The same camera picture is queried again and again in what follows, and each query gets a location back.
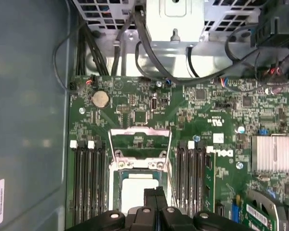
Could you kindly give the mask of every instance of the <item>cable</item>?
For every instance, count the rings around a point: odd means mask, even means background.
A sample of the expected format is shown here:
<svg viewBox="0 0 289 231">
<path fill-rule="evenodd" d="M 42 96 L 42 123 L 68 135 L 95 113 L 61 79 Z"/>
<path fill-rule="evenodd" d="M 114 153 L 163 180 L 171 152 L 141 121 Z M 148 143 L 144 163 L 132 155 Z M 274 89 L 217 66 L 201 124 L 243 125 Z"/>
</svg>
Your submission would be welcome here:
<svg viewBox="0 0 289 231">
<path fill-rule="evenodd" d="M 225 42 L 225 52 L 226 52 L 226 55 L 227 57 L 234 63 L 236 62 L 239 62 L 240 59 L 237 58 L 231 51 L 230 51 L 230 48 L 229 48 L 229 41 L 231 39 L 232 36 L 234 36 L 235 34 L 237 34 L 238 32 L 240 31 L 243 31 L 243 30 L 253 30 L 256 28 L 257 25 L 247 25 L 247 26 L 241 26 L 239 27 L 238 29 L 236 29 L 235 31 L 233 31 L 230 36 L 228 36 L 226 42 Z"/>
<path fill-rule="evenodd" d="M 62 82 L 62 80 L 61 80 L 61 78 L 60 78 L 60 76 L 59 76 L 58 68 L 57 68 L 57 62 L 56 62 L 57 52 L 58 52 L 59 48 L 61 47 L 61 45 L 62 45 L 63 43 L 65 43 L 72 35 L 76 34 L 76 33 L 78 32 L 78 30 L 79 30 L 80 28 L 82 28 L 85 24 L 86 24 L 85 21 L 82 22 L 75 30 L 73 30 L 72 32 L 70 32 L 61 42 L 59 42 L 59 44 L 58 44 L 58 45 L 54 48 L 54 50 L 53 50 L 53 70 L 54 70 L 54 75 L 55 75 L 58 83 L 59 83 L 60 86 L 62 87 L 62 89 L 63 89 L 65 92 L 69 93 L 69 94 L 78 94 L 79 92 L 82 91 L 83 88 L 85 88 L 86 85 L 82 86 L 82 87 L 79 88 L 78 90 L 71 90 L 71 89 L 67 88 L 67 87 L 63 84 L 63 82 Z"/>
<path fill-rule="evenodd" d="M 121 43 L 121 37 L 123 36 L 124 32 L 130 27 L 132 21 L 133 21 L 133 14 L 130 14 L 128 20 L 126 20 L 125 24 L 123 25 L 121 30 L 118 32 L 116 41 Z M 117 75 L 120 53 L 121 53 L 120 44 L 118 44 L 115 46 L 114 62 L 111 67 L 111 76 Z"/>
<path fill-rule="evenodd" d="M 199 78 L 199 75 L 197 74 L 197 72 L 195 71 L 195 69 L 192 65 L 192 50 L 193 50 L 193 47 L 187 48 L 187 56 L 186 56 L 187 57 L 187 64 L 188 64 L 189 69 L 193 73 L 194 77 Z"/>
<path fill-rule="evenodd" d="M 89 46 L 89 49 L 91 51 L 92 58 L 93 58 L 93 61 L 95 62 L 96 69 L 97 69 L 98 73 L 101 76 L 108 76 L 109 73 L 108 73 L 104 58 L 103 58 L 102 53 L 101 53 L 100 49 L 98 48 L 98 46 L 94 40 L 94 37 L 93 37 L 88 25 L 86 25 L 84 27 L 84 33 L 85 33 L 85 38 L 86 38 L 87 44 Z"/>
<path fill-rule="evenodd" d="M 252 52 L 250 52 L 249 54 L 245 55 L 242 59 L 240 59 L 238 62 L 232 64 L 229 67 L 226 67 L 223 70 L 220 70 L 214 74 L 205 76 L 205 77 L 200 77 L 197 79 L 189 79 L 189 80 L 178 80 L 177 78 L 173 77 L 165 68 L 164 66 L 160 63 L 160 61 L 157 59 L 157 57 L 155 56 L 151 46 L 150 46 L 150 41 L 147 37 L 146 31 L 145 31 L 145 26 L 142 22 L 142 16 L 140 12 L 135 12 L 135 24 L 137 27 L 137 31 L 140 37 L 140 41 L 144 47 L 145 52 L 148 54 L 149 59 L 151 60 L 151 62 L 153 63 L 153 65 L 158 69 L 158 71 L 165 76 L 165 78 L 168 78 L 169 80 L 171 80 L 173 83 L 177 84 L 177 85 L 196 85 L 199 83 L 203 83 L 206 82 L 208 80 L 211 80 L 215 77 L 218 76 L 222 76 L 224 75 L 227 71 L 233 69 L 234 67 L 240 65 L 241 63 L 243 63 L 247 58 L 249 58 L 250 56 L 252 56 L 253 54 L 255 54 L 258 49 L 253 50 Z"/>
<path fill-rule="evenodd" d="M 152 77 L 149 74 L 147 74 L 146 72 L 144 72 L 144 70 L 140 67 L 139 63 L 138 63 L 138 58 L 139 58 L 139 46 L 140 46 L 141 42 L 139 41 L 136 44 L 135 47 L 135 64 L 136 67 L 138 69 L 138 71 L 146 78 L 151 79 L 151 80 L 155 80 L 155 81 L 160 81 L 162 78 L 157 78 L 157 77 Z"/>
</svg>

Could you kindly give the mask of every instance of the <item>motherboard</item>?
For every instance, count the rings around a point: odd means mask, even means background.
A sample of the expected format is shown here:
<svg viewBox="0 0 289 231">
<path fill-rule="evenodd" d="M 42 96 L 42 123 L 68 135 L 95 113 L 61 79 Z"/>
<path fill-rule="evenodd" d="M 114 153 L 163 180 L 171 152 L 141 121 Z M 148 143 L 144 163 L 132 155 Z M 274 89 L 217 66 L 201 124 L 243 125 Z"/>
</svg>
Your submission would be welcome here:
<svg viewBox="0 0 289 231">
<path fill-rule="evenodd" d="M 289 230 L 289 87 L 251 93 L 142 77 L 75 76 L 66 228 L 144 205 L 162 186 L 189 216 L 218 213 L 254 230 Z M 229 80 L 238 90 L 254 80 Z"/>
</svg>

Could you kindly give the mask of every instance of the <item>silver heatsink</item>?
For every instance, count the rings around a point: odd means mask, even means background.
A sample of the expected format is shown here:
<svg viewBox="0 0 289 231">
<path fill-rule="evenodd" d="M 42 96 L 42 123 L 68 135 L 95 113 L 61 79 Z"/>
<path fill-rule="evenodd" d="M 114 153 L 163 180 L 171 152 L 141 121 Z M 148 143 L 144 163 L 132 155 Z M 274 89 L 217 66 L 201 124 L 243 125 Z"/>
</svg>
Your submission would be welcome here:
<svg viewBox="0 0 289 231">
<path fill-rule="evenodd" d="M 289 173 L 289 137 L 253 136 L 251 170 Z"/>
</svg>

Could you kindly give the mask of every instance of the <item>gray side panel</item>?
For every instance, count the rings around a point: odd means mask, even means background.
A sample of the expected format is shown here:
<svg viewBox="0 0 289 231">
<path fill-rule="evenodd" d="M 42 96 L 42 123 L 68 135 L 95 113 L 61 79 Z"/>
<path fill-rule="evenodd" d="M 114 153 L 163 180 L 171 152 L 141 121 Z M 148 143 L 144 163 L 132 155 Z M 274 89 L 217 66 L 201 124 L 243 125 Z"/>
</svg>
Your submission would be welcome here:
<svg viewBox="0 0 289 231">
<path fill-rule="evenodd" d="M 67 34 L 68 16 L 65 0 L 0 0 L 0 230 L 64 229 L 66 97 L 52 51 Z M 63 77 L 73 69 L 66 54 L 65 45 L 58 54 Z"/>
</svg>

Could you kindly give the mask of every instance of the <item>blue connector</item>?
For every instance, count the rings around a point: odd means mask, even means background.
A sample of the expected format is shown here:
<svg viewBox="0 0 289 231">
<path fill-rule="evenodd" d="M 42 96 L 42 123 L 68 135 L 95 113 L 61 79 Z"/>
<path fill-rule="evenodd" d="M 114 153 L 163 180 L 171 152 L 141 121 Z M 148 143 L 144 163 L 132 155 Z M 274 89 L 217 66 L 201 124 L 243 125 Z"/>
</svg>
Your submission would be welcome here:
<svg viewBox="0 0 289 231">
<path fill-rule="evenodd" d="M 269 131 L 268 131 L 267 129 L 262 128 L 262 129 L 259 129 L 259 130 L 258 130 L 258 133 L 259 133 L 259 135 L 261 135 L 261 136 L 267 136 L 268 133 L 269 133 Z"/>
<path fill-rule="evenodd" d="M 239 223 L 239 207 L 235 204 L 231 205 L 231 220 L 233 220 L 236 223 Z"/>
</svg>

